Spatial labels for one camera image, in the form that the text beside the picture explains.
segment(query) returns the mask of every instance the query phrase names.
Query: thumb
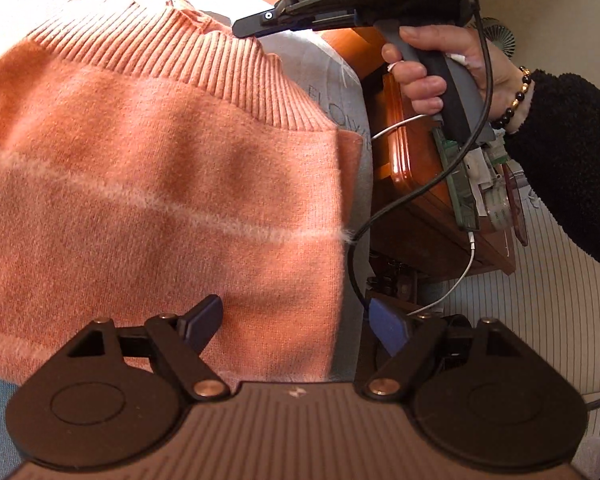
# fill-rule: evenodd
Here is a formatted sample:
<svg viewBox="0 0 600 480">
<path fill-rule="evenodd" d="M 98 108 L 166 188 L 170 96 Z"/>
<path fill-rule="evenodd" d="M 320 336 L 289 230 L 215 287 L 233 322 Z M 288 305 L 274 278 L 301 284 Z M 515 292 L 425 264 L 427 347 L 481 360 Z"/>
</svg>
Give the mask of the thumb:
<svg viewBox="0 0 600 480">
<path fill-rule="evenodd" d="M 469 56 L 474 53 L 476 46 L 474 35 L 455 25 L 400 27 L 400 37 L 420 50 L 439 50 L 446 54 Z"/>
</svg>

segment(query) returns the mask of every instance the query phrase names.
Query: fuzzy black sleeve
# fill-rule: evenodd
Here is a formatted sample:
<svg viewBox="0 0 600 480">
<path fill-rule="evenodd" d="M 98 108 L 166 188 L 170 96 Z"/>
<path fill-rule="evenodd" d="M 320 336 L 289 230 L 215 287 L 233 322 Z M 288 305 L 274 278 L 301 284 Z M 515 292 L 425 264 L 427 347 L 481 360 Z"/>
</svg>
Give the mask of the fuzzy black sleeve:
<svg viewBox="0 0 600 480">
<path fill-rule="evenodd" d="M 564 232 L 600 262 L 600 90 L 542 71 L 531 108 L 506 149 Z"/>
</svg>

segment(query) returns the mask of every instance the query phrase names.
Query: finger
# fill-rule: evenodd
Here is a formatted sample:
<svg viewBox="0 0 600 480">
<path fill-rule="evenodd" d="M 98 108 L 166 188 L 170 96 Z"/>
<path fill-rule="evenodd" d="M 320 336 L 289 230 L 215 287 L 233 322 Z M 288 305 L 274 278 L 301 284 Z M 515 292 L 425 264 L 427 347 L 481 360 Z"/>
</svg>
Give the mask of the finger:
<svg viewBox="0 0 600 480">
<path fill-rule="evenodd" d="M 433 97 L 431 99 L 411 101 L 411 107 L 413 107 L 413 111 L 417 114 L 435 115 L 442 110 L 442 99 L 440 97 Z"/>
<path fill-rule="evenodd" d="M 424 65 L 415 61 L 402 61 L 391 70 L 395 80 L 401 85 L 408 85 L 427 76 Z"/>
<path fill-rule="evenodd" d="M 466 28 L 455 25 L 427 25 L 425 27 L 400 27 L 400 37 L 421 50 L 440 50 L 450 54 L 472 54 L 477 40 Z"/>
<path fill-rule="evenodd" d="M 385 43 L 382 46 L 382 59 L 389 64 L 397 63 L 402 60 L 402 54 L 394 44 Z"/>
<path fill-rule="evenodd" d="M 412 101 L 431 99 L 446 92 L 446 81 L 437 75 L 418 79 L 402 86 L 402 93 Z"/>
</svg>

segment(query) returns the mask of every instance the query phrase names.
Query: fingernail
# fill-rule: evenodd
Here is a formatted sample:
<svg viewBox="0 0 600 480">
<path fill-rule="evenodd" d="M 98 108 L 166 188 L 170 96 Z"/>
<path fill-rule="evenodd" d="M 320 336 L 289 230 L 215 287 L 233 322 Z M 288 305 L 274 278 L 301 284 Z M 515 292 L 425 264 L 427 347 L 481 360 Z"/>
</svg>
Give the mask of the fingernail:
<svg viewBox="0 0 600 480">
<path fill-rule="evenodd" d="M 418 35 L 418 29 L 415 27 L 400 27 L 400 32 L 412 38 Z"/>
</svg>

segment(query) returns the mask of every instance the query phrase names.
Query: small fan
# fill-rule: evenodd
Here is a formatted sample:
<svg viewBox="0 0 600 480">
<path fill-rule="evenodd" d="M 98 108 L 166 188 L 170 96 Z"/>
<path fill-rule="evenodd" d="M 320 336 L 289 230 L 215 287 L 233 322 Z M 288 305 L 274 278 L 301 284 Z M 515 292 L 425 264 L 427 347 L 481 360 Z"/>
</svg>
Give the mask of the small fan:
<svg viewBox="0 0 600 480">
<path fill-rule="evenodd" d="M 483 18 L 484 35 L 488 40 L 503 51 L 509 59 L 516 51 L 516 37 L 505 25 L 495 18 Z"/>
</svg>

